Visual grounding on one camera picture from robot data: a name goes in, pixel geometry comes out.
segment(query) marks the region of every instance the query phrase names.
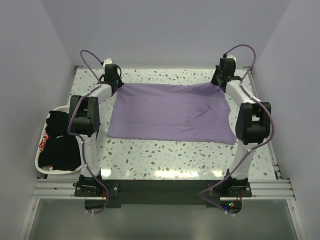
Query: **light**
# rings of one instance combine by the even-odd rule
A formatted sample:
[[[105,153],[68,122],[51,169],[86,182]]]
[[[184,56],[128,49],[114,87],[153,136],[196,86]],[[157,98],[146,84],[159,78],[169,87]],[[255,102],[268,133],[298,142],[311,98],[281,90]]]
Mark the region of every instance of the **light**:
[[[214,176],[216,178],[221,178],[223,177],[223,174],[222,174],[222,170],[218,169],[218,170],[213,170],[212,173],[214,174]]]
[[[109,168],[101,168],[102,179],[107,179],[110,175],[111,175],[111,169],[109,169]]]
[[[157,170],[155,171],[154,175],[156,177],[160,178],[169,178],[169,179],[175,179],[177,178],[187,178],[187,179],[193,179],[193,178],[198,178],[199,174],[196,171],[187,171],[187,172],[180,172],[180,171],[175,171],[175,170],[170,170],[170,171],[161,171]]]

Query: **cable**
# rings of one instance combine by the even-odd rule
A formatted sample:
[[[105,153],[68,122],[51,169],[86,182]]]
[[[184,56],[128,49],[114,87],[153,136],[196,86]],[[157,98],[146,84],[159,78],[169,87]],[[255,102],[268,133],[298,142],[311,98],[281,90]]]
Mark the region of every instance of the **cable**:
[[[206,199],[206,198],[204,198],[204,197],[202,197],[202,196],[200,196],[200,195],[201,195],[201,194],[204,194],[204,193],[206,193],[206,192],[208,192],[208,191],[210,191],[211,189],[216,188],[217,186],[219,186],[220,184],[222,184],[223,182],[225,182],[229,177],[231,177],[232,174],[234,174],[234,172],[239,168],[239,166],[243,163],[243,161],[248,157],[248,155],[249,155],[252,151],[254,151],[254,150],[256,150],[256,149],[258,149],[258,148],[260,148],[260,147],[262,147],[262,146],[264,146],[264,145],[266,145],[266,144],[268,144],[268,143],[271,141],[271,139],[274,137],[274,134],[275,134],[275,123],[274,123],[274,120],[273,120],[270,112],[268,111],[268,109],[267,109],[265,106],[263,106],[258,100],[256,100],[255,97],[251,96],[250,93],[248,93],[248,92],[246,91],[246,89],[242,86],[242,83],[243,83],[245,77],[246,77],[246,76],[248,75],[248,73],[251,71],[251,69],[253,68],[253,66],[254,66],[254,64],[255,64],[255,62],[256,62],[256,56],[257,56],[257,55],[256,55],[256,51],[255,51],[251,46],[249,46],[249,45],[247,45],[247,44],[240,44],[240,45],[234,46],[234,47],[231,48],[229,51],[227,51],[225,54],[228,54],[228,53],[231,52],[233,49],[236,49],[236,48],[238,48],[238,47],[247,47],[247,48],[251,49],[252,52],[253,52],[253,61],[252,61],[251,65],[250,65],[250,67],[246,70],[245,74],[243,75],[243,77],[242,77],[241,80],[240,80],[240,88],[242,89],[242,91],[244,92],[244,94],[247,95],[252,101],[254,101],[255,103],[257,103],[257,104],[266,112],[266,114],[267,114],[268,117],[270,118],[270,122],[271,122],[271,135],[270,135],[270,137],[269,137],[265,142],[260,143],[260,144],[258,144],[257,146],[254,146],[253,148],[251,148],[251,149],[243,156],[243,158],[239,161],[239,163],[235,166],[235,168],[234,168],[227,176],[225,176],[221,181],[217,182],[217,183],[214,184],[213,186],[208,187],[207,189],[205,189],[205,190],[203,190],[203,191],[201,191],[201,192],[198,193],[199,198],[201,198],[202,200],[204,200],[204,201],[206,201],[206,202],[208,202],[208,203],[216,206],[217,208],[223,210],[226,214],[231,214],[231,215],[232,215],[232,213],[231,213],[230,211],[225,210],[222,206],[220,206],[220,205],[216,204],[215,202],[210,201],[209,199]]]
[[[122,70],[121,70],[121,67],[119,67],[119,66],[117,65],[117,68],[118,68],[118,69],[119,69],[119,71],[120,71],[119,78],[121,78],[121,76],[122,76]]]
[[[105,191],[105,194],[106,194],[106,197],[105,197],[105,198],[106,198],[106,200],[105,200],[104,206],[103,206],[101,209],[97,210],[97,211],[92,211],[93,214],[98,214],[98,213],[101,213],[101,212],[107,207],[107,205],[108,205],[108,202],[109,202],[109,191],[108,191],[108,188],[95,176],[95,174],[91,171],[91,169],[90,169],[90,167],[89,167],[89,165],[88,165],[88,162],[87,162],[86,156],[85,156],[85,140],[84,140],[84,138],[83,138],[80,134],[78,134],[78,133],[71,132],[72,123],[73,123],[73,121],[74,121],[74,119],[75,119],[75,117],[76,117],[76,114],[77,114],[77,112],[78,112],[78,109],[79,109],[82,101],[83,101],[86,97],[88,97],[89,95],[91,95],[94,91],[96,91],[96,90],[98,90],[98,89],[100,88],[100,86],[101,86],[101,79],[102,79],[102,76],[101,76],[100,78],[98,78],[98,76],[94,73],[94,71],[92,70],[92,68],[87,64],[87,62],[85,61],[84,57],[82,56],[82,52],[90,53],[91,55],[93,55],[93,56],[94,56],[96,59],[98,59],[98,60],[99,60],[99,58],[98,58],[96,55],[94,55],[92,52],[87,51],[87,50],[81,50],[81,52],[80,52],[80,55],[81,55],[81,58],[82,58],[84,64],[88,67],[88,69],[93,73],[93,75],[94,75],[95,78],[97,79],[97,81],[98,81],[98,86],[96,86],[94,89],[92,89],[89,93],[87,93],[87,94],[85,94],[85,95],[83,95],[83,96],[80,97],[80,99],[79,99],[79,101],[78,101],[77,105],[75,106],[75,109],[74,109],[74,111],[73,111],[73,113],[72,113],[72,116],[71,116],[71,119],[70,119],[70,122],[69,122],[69,125],[68,125],[67,132],[68,132],[69,135],[73,135],[73,136],[79,137],[79,138],[81,139],[81,141],[82,141],[81,151],[82,151],[83,163],[84,163],[86,169],[88,170],[88,172],[89,172],[89,173],[91,174],[91,176],[94,178],[94,180],[96,180],[97,183],[100,184],[100,185],[103,187],[104,191]]]
[[[84,56],[83,56],[83,54],[82,54],[83,52],[86,52],[86,53],[91,54],[92,56],[94,56],[94,57],[100,62],[101,65],[103,65],[104,62],[101,61],[96,55],[94,55],[92,52],[90,52],[90,51],[88,51],[88,50],[82,49],[82,50],[80,51],[80,56],[81,56],[81,59],[82,59],[83,63],[84,63],[84,64],[86,65],[86,67],[91,71],[91,73],[95,76],[95,78],[98,80],[98,83],[100,84],[100,83],[101,83],[101,82],[100,82],[100,79],[98,78],[98,76],[96,75],[96,73],[92,70],[92,68],[89,66],[89,64],[88,64],[87,61],[85,60],[85,58],[84,58]]]

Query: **purple towel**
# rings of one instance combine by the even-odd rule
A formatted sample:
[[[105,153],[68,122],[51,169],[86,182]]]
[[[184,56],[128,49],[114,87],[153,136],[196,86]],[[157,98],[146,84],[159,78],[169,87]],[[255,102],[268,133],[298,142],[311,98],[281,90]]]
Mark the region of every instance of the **purple towel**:
[[[235,144],[224,92],[211,83],[126,83],[117,91],[108,136]]]

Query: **gray floor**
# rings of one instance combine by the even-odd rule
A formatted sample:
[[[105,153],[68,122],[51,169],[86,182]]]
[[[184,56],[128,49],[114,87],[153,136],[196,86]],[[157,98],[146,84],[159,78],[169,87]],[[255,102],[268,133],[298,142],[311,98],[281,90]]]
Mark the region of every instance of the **gray floor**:
[[[83,200],[41,200],[30,240],[297,239],[285,200],[247,200],[236,217],[239,228],[219,209],[190,205],[123,205],[92,217]]]

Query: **white basket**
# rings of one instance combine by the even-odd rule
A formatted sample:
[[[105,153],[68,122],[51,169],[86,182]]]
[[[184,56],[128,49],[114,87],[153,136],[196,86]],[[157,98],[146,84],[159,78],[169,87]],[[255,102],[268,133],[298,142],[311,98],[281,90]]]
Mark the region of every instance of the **white basket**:
[[[60,111],[60,112],[65,112],[65,113],[69,113],[69,106],[58,106],[55,109],[53,109],[53,111]],[[37,146],[37,150],[36,150],[36,155],[35,155],[35,168],[42,174],[53,174],[53,175],[61,175],[61,174],[72,174],[75,173],[77,171],[79,171],[81,169],[81,165],[79,167],[77,167],[74,171],[62,171],[62,170],[50,170],[49,167],[44,166],[44,167],[39,167],[38,166],[38,159],[39,159],[39,155],[41,153],[40,151],[40,144],[44,138],[44,134],[46,131],[46,127],[47,127],[47,123],[44,124],[43,130],[42,130],[42,134],[40,137],[40,141],[39,144]]]

